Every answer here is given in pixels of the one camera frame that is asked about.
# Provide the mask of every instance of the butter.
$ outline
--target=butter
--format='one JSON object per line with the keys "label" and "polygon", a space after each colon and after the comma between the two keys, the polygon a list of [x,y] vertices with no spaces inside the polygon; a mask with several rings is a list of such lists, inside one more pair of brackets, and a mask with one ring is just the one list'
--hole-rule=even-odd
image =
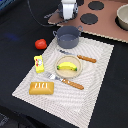
{"label": "butter", "polygon": [[53,82],[31,82],[30,84],[30,95],[53,94],[53,92]]}
{"label": "butter", "polygon": [[36,72],[37,73],[44,72],[44,64],[43,64],[42,56],[41,55],[40,56],[35,56],[34,60],[35,60]]}

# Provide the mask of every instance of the pot handle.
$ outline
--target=pot handle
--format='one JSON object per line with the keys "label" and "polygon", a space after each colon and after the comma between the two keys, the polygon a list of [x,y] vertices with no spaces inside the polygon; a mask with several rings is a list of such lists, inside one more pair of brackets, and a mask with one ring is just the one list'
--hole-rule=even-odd
{"label": "pot handle", "polygon": [[57,32],[56,32],[56,31],[53,31],[53,35],[54,35],[55,37],[57,37]]}
{"label": "pot handle", "polygon": [[57,37],[57,32],[53,31],[53,35],[59,40],[59,38]]}
{"label": "pot handle", "polygon": [[77,29],[79,30],[79,28],[81,28],[82,30],[79,32],[79,36],[81,36],[81,32],[83,32],[83,27],[80,25],[77,27]]}

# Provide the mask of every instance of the metal pot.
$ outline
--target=metal pot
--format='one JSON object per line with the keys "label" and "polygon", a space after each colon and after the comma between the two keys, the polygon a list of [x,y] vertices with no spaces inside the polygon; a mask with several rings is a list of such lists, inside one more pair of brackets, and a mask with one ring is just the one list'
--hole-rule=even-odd
{"label": "metal pot", "polygon": [[53,31],[53,35],[57,38],[58,45],[64,49],[71,49],[78,45],[79,37],[83,27],[80,25],[78,28],[74,26],[63,26],[56,31]]}

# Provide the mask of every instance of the knife handle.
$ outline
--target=knife handle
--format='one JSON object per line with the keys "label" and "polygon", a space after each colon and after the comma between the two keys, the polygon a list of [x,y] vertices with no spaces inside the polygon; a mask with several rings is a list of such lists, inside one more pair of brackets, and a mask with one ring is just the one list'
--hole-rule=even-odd
{"label": "knife handle", "polygon": [[84,89],[84,87],[82,85],[77,84],[77,83],[74,83],[74,82],[71,82],[71,81],[66,80],[66,79],[63,79],[62,82],[65,83],[65,84],[71,85],[71,86],[73,86],[75,88],[78,88],[80,90],[83,90]]}
{"label": "knife handle", "polygon": [[77,57],[78,57],[79,59],[82,59],[82,60],[86,60],[86,61],[90,61],[90,62],[92,62],[92,63],[96,63],[96,59],[88,58],[88,57],[81,56],[81,55],[77,55]]}

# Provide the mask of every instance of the yellow object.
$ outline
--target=yellow object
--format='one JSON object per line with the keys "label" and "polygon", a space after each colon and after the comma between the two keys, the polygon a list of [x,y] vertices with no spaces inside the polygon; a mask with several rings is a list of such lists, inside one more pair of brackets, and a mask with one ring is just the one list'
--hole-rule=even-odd
{"label": "yellow object", "polygon": [[30,84],[30,95],[53,94],[53,92],[53,82],[31,82]]}
{"label": "yellow object", "polygon": [[35,56],[34,60],[35,60],[36,72],[37,73],[44,72],[44,64],[43,64],[42,56],[41,55],[40,56]]}
{"label": "yellow object", "polygon": [[75,64],[71,63],[71,62],[63,62],[60,65],[57,66],[57,69],[71,69],[74,71],[77,71],[77,67]]}

